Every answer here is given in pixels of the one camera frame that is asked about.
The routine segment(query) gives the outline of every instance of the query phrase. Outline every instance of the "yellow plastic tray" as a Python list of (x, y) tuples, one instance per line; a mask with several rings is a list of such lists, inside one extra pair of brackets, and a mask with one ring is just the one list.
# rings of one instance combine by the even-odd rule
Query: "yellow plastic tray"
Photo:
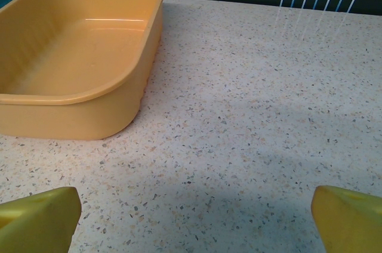
[(138, 112), (163, 0), (13, 0), (0, 10), (0, 133), (93, 140)]

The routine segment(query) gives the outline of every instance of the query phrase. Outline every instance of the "speckled countertop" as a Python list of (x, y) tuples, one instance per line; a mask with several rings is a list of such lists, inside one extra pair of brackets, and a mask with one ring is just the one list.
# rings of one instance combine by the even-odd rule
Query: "speckled countertop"
[(164, 17), (134, 122), (0, 136), (0, 202), (75, 186), (71, 252), (323, 252), (316, 186), (382, 196), (382, 18), (198, 0)]

